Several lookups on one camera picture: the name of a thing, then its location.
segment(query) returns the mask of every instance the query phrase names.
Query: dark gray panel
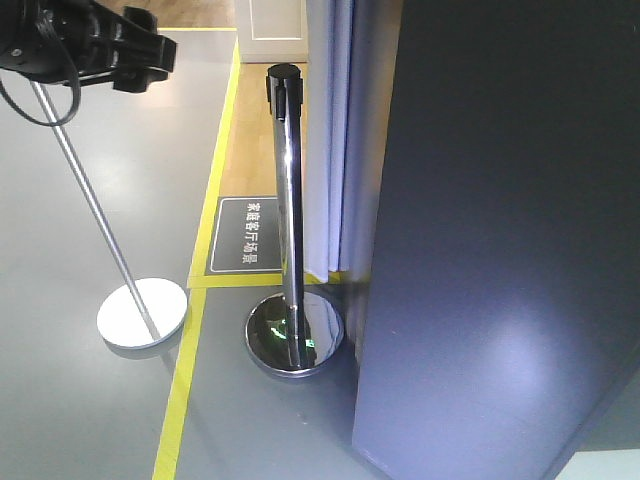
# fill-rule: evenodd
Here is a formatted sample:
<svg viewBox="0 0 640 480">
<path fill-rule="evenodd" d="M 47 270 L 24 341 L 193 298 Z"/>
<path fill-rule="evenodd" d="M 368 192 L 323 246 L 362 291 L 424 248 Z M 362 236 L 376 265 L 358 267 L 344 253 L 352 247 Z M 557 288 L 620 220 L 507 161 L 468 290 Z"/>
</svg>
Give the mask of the dark gray panel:
<svg viewBox="0 0 640 480">
<path fill-rule="evenodd" d="M 553 478 L 636 370 L 632 2 L 406 2 L 354 442 Z"/>
</svg>

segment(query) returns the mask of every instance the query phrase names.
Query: stanchion post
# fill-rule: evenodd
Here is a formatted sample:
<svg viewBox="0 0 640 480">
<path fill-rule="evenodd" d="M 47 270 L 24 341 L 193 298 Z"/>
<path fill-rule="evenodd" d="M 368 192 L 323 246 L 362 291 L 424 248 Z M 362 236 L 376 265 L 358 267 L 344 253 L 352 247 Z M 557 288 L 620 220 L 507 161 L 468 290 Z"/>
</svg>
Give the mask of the stanchion post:
<svg viewBox="0 0 640 480">
<path fill-rule="evenodd" d="M 276 158 L 283 292 L 263 300 L 253 310 L 246 341 L 260 366 L 287 377 L 318 371 L 344 335 L 342 320 L 333 306 L 325 298 L 304 291 L 302 98 L 298 67 L 278 64 L 269 68 L 267 99 Z"/>
</svg>

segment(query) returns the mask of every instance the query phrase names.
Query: metal pole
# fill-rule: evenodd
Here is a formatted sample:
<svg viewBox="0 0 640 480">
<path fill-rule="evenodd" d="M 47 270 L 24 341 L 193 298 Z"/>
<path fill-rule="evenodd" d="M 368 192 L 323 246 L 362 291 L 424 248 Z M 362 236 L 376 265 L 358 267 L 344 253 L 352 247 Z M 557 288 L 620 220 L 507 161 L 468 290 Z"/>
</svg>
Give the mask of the metal pole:
<svg viewBox="0 0 640 480">
<path fill-rule="evenodd" d="M 44 88 L 44 86 L 37 82 L 31 82 L 31 87 L 35 92 L 36 97 L 38 97 L 38 101 L 40 102 L 40 106 L 42 107 L 42 110 L 44 111 L 44 114 L 46 115 L 47 120 L 49 122 L 58 121 L 58 113 L 56 112 L 53 102 L 51 101 L 51 97 L 49 96 L 49 93 Z M 100 207 L 100 203 L 98 203 L 98 199 L 93 191 L 93 188 L 91 187 L 89 178 L 87 177 L 84 169 L 82 168 L 82 164 L 78 159 L 78 155 L 76 154 L 76 151 L 73 148 L 73 144 L 71 143 L 71 140 L 67 135 L 67 132 L 62 126 L 51 127 L 51 128 L 53 129 L 56 139 L 60 144 L 60 148 L 62 148 L 62 151 L 64 152 L 64 155 L 67 158 L 67 162 L 69 163 L 69 166 L 71 167 L 71 170 L 73 171 L 73 174 L 76 177 L 76 180 L 78 181 L 78 185 L 82 189 L 82 193 L 84 194 L 84 197 L 86 198 L 87 203 L 89 204 L 91 213 L 93 213 L 93 216 L 98 222 L 98 226 L 102 231 L 102 235 L 104 236 L 104 239 L 107 242 L 107 245 L 109 246 L 109 250 L 111 250 L 111 254 L 113 255 L 113 258 L 116 261 L 116 264 L 118 265 L 118 269 L 120 270 L 120 273 L 122 274 L 122 277 L 124 278 L 124 281 L 127 284 L 127 287 L 129 287 L 131 296 L 133 297 L 133 300 L 136 306 L 138 307 L 138 311 L 140 312 L 140 315 L 142 316 L 142 319 L 144 320 L 144 323 L 147 326 L 147 329 L 149 330 L 151 337 L 153 338 L 153 340 L 158 340 L 160 338 L 158 329 L 153 323 L 153 320 L 151 319 L 151 315 L 149 315 L 149 311 L 147 310 L 147 307 L 145 306 L 144 301 L 142 300 L 142 296 L 140 295 L 140 292 L 136 287 L 136 284 L 133 280 L 133 277 L 131 276 L 131 273 L 129 272 L 129 267 L 127 266 L 127 263 L 124 257 L 122 256 L 120 247 L 118 247 L 118 243 L 116 242 L 113 232 L 111 231 L 111 227 L 107 222 L 107 218 L 105 217 L 104 212 L 102 211 L 102 207 Z"/>
<path fill-rule="evenodd" d="M 268 372 L 301 378 L 321 371 L 344 337 L 344 323 L 329 300 L 304 291 L 300 69 L 269 68 L 267 94 L 273 117 L 283 292 L 262 300 L 247 319 L 245 340 Z"/>
<path fill-rule="evenodd" d="M 304 312 L 300 151 L 302 79 L 300 69 L 289 64 L 275 65 L 269 68 L 268 74 L 268 95 L 275 139 L 287 341 L 291 364 L 298 368 L 306 368 L 308 361 Z"/>
</svg>

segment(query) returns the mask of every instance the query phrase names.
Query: yellow floor line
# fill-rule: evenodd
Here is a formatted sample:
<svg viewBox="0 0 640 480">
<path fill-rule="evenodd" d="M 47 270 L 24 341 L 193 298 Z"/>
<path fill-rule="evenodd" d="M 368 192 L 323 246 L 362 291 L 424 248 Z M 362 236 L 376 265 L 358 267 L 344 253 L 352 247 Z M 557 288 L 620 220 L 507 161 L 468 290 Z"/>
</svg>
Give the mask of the yellow floor line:
<svg viewBox="0 0 640 480">
<path fill-rule="evenodd" d="M 205 205 L 200 220 L 200 227 L 198 228 L 198 239 L 196 240 L 191 264 L 192 272 L 204 273 L 206 256 L 202 264 L 196 264 L 196 261 L 201 261 L 201 257 L 198 256 L 198 251 L 202 248 L 204 242 L 202 235 L 205 233 L 203 232 L 211 232 L 210 223 L 213 222 L 213 217 L 215 216 L 218 192 L 220 190 L 220 179 L 222 177 L 229 131 L 231 129 L 233 104 L 238 90 L 239 74 L 240 55 L 236 42 L 233 51 L 233 63 L 229 76 L 229 84 L 227 86 L 227 94 L 220 119 L 220 126 L 218 128 L 218 138 L 213 154 L 213 165 L 209 176 L 209 185 L 205 196 Z M 206 298 L 206 289 L 192 288 L 189 296 L 189 313 L 185 321 L 182 340 L 180 341 L 180 353 L 178 354 L 173 374 L 173 382 L 171 383 L 171 391 L 167 402 L 164 423 L 162 424 L 162 432 L 160 433 L 160 443 L 156 454 L 152 480 L 174 480 L 176 476 Z"/>
<path fill-rule="evenodd" d="M 324 282 L 311 274 L 305 274 L 306 285 L 319 285 Z M 331 272 L 329 284 L 342 283 L 340 272 Z M 215 287 L 271 287 L 282 285 L 282 275 L 279 273 L 242 273 L 233 275 L 199 275 L 189 278 L 189 288 Z"/>
<path fill-rule="evenodd" d="M 216 140 L 216 148 L 213 154 L 213 165 L 211 167 L 207 193 L 202 207 L 202 216 L 200 217 L 200 225 L 196 236 L 196 245 L 193 250 L 189 277 L 204 275 L 207 268 L 209 244 L 211 243 L 211 232 L 213 230 L 213 222 L 218 208 L 218 196 L 220 194 L 222 172 L 227 158 L 229 133 L 231 131 L 231 120 L 233 118 L 234 100 L 238 91 L 239 76 L 240 54 L 238 52 L 238 44 L 236 42 L 236 47 L 233 51 L 233 68 L 229 79 L 229 86 L 227 88 L 227 97 L 225 99 L 224 109 L 222 110 L 222 117 L 220 119 L 220 128 L 218 129 L 218 138 Z"/>
<path fill-rule="evenodd" d="M 173 382 L 153 469 L 153 480 L 174 480 L 176 477 L 206 299 L 206 289 L 191 290 L 189 313 L 185 320 L 180 353 L 173 372 Z"/>
</svg>

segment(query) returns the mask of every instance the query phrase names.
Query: white door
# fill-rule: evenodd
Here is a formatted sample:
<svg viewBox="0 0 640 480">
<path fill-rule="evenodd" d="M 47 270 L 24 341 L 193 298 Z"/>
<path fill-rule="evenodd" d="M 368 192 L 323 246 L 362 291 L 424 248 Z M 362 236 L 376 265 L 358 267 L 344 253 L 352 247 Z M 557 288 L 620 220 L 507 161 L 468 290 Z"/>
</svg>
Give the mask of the white door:
<svg viewBox="0 0 640 480">
<path fill-rule="evenodd" d="M 235 0 L 235 9 L 242 62 L 307 61 L 304 0 Z"/>
</svg>

